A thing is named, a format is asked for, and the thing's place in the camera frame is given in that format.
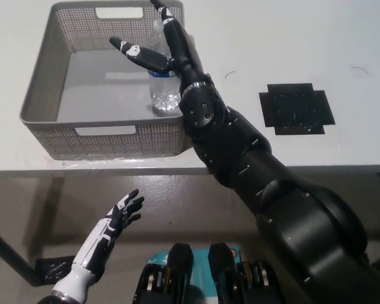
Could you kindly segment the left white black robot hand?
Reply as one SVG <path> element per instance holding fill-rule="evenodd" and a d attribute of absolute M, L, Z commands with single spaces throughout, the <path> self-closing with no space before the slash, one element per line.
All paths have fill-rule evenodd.
<path fill-rule="evenodd" d="M 132 222 L 141 218 L 144 197 L 135 189 L 99 219 L 73 259 L 69 273 L 53 287 L 44 303 L 85 303 L 89 288 L 102 278 L 115 242 Z"/>

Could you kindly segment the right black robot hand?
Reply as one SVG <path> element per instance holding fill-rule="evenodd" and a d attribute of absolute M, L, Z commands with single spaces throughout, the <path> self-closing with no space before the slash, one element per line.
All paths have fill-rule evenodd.
<path fill-rule="evenodd" d="M 142 68 L 155 73 L 174 72 L 175 76 L 180 79 L 181 94 L 196 82 L 211 84 L 209 76 L 203 72 L 200 58 L 190 36 L 174 17 L 169 7 L 161 1 L 152 1 L 151 3 L 160 13 L 170 57 L 118 37 L 110 37 L 110 44 L 124 54 L 128 60 Z"/>

